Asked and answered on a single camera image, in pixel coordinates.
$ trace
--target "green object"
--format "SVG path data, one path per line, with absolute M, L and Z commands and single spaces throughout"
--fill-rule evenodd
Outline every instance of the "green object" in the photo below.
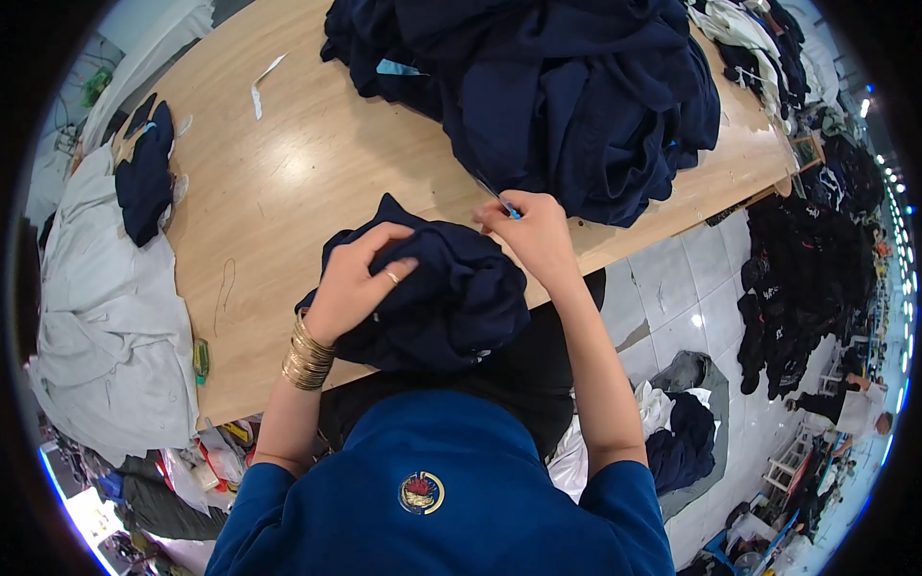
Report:
M 205 385 L 208 364 L 208 342 L 202 338 L 196 338 L 192 344 L 192 368 L 195 370 L 195 383 L 199 386 Z
M 96 100 L 100 99 L 100 94 L 112 83 L 112 70 L 101 66 L 96 74 L 83 83 L 83 98 L 80 99 L 80 106 L 92 108 Z

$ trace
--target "embroidered logo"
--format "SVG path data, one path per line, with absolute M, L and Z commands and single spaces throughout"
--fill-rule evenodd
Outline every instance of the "embroidered logo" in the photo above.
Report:
M 411 514 L 431 514 L 442 506 L 442 480 L 429 472 L 414 472 L 400 483 L 400 506 Z

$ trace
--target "gold bangle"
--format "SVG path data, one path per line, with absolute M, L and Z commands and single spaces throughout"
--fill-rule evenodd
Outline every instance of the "gold bangle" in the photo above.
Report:
M 298 310 L 289 353 L 282 360 L 282 375 L 299 390 L 320 390 L 333 367 L 333 347 L 314 340 L 304 327 L 306 308 Z

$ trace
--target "black pants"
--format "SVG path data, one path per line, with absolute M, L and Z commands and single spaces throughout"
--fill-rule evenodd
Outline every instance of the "black pants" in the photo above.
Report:
M 819 414 L 829 418 L 833 424 L 839 423 L 839 417 L 842 415 L 842 406 L 845 404 L 845 393 L 849 390 L 857 392 L 861 388 L 857 384 L 839 382 L 839 390 L 835 396 L 826 396 L 822 394 L 801 394 L 797 399 L 798 408 L 803 408 L 813 414 Z
M 605 269 L 584 278 L 596 308 L 605 298 Z M 551 454 L 573 419 L 573 371 L 563 327 L 550 302 L 531 311 L 531 323 L 507 346 L 461 372 L 375 372 L 324 392 L 319 429 L 334 451 L 375 403 L 403 392 L 447 389 L 490 400 L 531 434 L 541 458 Z

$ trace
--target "wooden table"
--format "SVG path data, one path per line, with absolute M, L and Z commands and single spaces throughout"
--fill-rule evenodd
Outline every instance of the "wooden table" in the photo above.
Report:
M 399 105 L 360 98 L 340 62 L 323 64 L 330 0 L 256 0 L 190 50 L 152 89 L 179 123 L 171 167 L 189 176 L 167 238 L 176 289 L 193 334 L 210 344 L 199 388 L 201 417 L 215 425 L 261 412 L 288 345 L 292 309 L 320 277 L 321 248 L 355 229 L 391 193 L 427 219 L 470 224 L 487 196 L 452 156 L 442 127 Z M 717 149 L 681 173 L 667 202 L 629 229 L 571 219 L 584 274 L 687 229 L 796 171 L 789 146 L 759 102 L 726 81 L 716 48 L 698 32 L 723 104 Z M 250 85 L 288 56 L 260 87 Z M 547 293 L 529 278 L 528 305 Z M 369 369 L 337 362 L 328 385 Z

